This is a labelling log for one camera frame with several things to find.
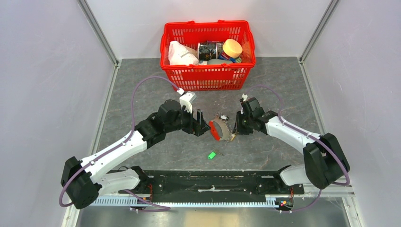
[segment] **black can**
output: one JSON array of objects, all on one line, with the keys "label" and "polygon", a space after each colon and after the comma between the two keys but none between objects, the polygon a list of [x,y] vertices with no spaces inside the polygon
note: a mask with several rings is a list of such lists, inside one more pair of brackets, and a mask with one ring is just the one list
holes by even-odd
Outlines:
[{"label": "black can", "polygon": [[220,42],[198,43],[198,59],[203,61],[217,59],[223,50],[222,46],[223,43]]}]

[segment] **red object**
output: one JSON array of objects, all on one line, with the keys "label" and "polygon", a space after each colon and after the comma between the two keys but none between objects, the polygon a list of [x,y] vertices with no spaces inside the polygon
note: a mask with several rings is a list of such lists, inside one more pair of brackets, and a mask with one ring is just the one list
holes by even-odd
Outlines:
[{"label": "red object", "polygon": [[210,133],[212,134],[213,138],[217,141],[220,141],[221,138],[218,136],[218,132],[217,132],[216,128],[214,127],[213,121],[209,122],[209,126],[210,126]]},{"label": "red object", "polygon": [[[195,50],[206,41],[237,40],[243,49],[242,63],[222,65],[170,65],[168,49],[171,41],[178,41]],[[241,89],[251,68],[256,64],[255,43],[247,21],[214,23],[167,23],[160,43],[160,67],[170,81],[184,90]]]}]

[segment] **green item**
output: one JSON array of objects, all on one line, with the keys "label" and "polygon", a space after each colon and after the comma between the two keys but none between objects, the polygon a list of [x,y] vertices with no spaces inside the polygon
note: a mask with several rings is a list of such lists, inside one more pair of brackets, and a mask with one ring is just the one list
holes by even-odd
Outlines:
[{"label": "green item", "polygon": [[208,159],[213,159],[214,156],[216,156],[216,153],[214,153],[214,152],[212,151],[212,153],[210,153],[210,154],[208,155]]}]

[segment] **yellow sponge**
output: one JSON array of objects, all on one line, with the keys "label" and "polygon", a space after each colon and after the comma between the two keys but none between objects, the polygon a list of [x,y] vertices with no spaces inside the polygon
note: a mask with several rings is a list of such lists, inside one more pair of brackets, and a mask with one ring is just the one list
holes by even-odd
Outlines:
[{"label": "yellow sponge", "polygon": [[242,53],[242,47],[234,39],[227,39],[223,44],[223,51],[232,58],[238,58]]}]

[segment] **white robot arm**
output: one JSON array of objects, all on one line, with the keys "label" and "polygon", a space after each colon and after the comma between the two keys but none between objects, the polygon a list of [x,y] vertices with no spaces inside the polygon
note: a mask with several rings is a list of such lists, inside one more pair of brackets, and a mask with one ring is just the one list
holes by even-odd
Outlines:
[{"label": "white robot arm", "polygon": [[254,97],[248,99],[246,95],[243,95],[240,102],[242,110],[237,112],[235,122],[237,134],[247,135],[253,133],[253,130],[260,131],[284,141],[304,155],[303,165],[288,166],[280,172],[281,180],[285,185],[312,183],[317,188],[324,189],[343,176],[343,171],[334,158],[312,138],[318,138],[329,147],[347,172],[349,171],[347,159],[334,135],[309,132],[283,118],[280,121],[276,112],[265,112]]},{"label": "white robot arm", "polygon": [[83,166],[83,170],[66,190],[72,203],[77,209],[91,204],[99,195],[117,192],[119,190],[134,189],[140,182],[140,173],[133,169],[108,173],[129,157],[136,155],[156,143],[165,139],[166,134],[172,131],[183,130],[188,134],[200,136],[210,129],[203,119],[201,110],[197,110],[197,118],[193,117],[192,102],[196,98],[193,92],[183,93],[180,102],[167,100],[156,113],[135,126],[135,132],[129,138],[131,131],[105,149],[78,161],[75,157],[68,159],[64,166],[61,184],[64,187],[71,176]]}]

